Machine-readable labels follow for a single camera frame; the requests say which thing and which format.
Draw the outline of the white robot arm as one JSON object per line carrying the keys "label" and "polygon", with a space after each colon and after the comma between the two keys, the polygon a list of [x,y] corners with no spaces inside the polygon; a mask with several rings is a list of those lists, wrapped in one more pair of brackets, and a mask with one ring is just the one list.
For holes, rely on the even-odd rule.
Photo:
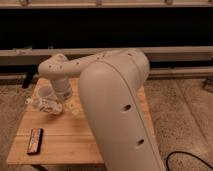
{"label": "white robot arm", "polygon": [[107,171],[166,171],[138,98],[150,65],[137,48],[112,50],[69,60],[56,54],[39,74],[59,99],[71,96],[69,80],[78,79],[82,108]]}

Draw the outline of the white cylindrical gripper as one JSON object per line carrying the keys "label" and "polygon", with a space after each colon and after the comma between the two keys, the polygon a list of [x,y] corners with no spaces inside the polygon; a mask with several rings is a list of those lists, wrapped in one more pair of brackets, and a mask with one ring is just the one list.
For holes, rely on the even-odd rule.
{"label": "white cylindrical gripper", "polygon": [[[68,78],[52,80],[51,84],[59,100],[65,101],[72,96],[72,88]],[[80,113],[75,101],[70,101],[68,107],[73,115]]]}

